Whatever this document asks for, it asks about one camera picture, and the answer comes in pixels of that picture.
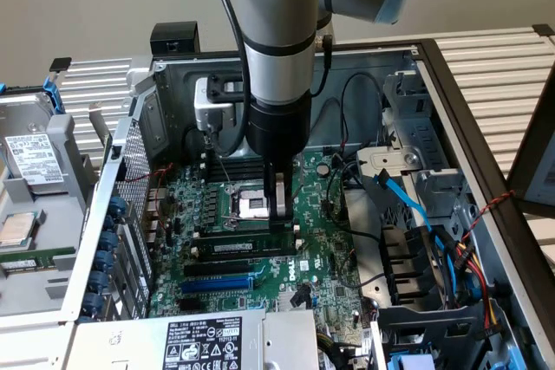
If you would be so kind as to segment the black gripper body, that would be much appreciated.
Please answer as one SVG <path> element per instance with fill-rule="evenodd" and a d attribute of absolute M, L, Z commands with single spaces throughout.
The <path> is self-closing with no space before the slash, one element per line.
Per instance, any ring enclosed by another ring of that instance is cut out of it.
<path fill-rule="evenodd" d="M 264 159 L 291 159 L 305 148 L 309 136 L 309 96 L 301 96 L 286 105 L 274 106 L 262 101 L 250 105 L 247 142 Z"/>

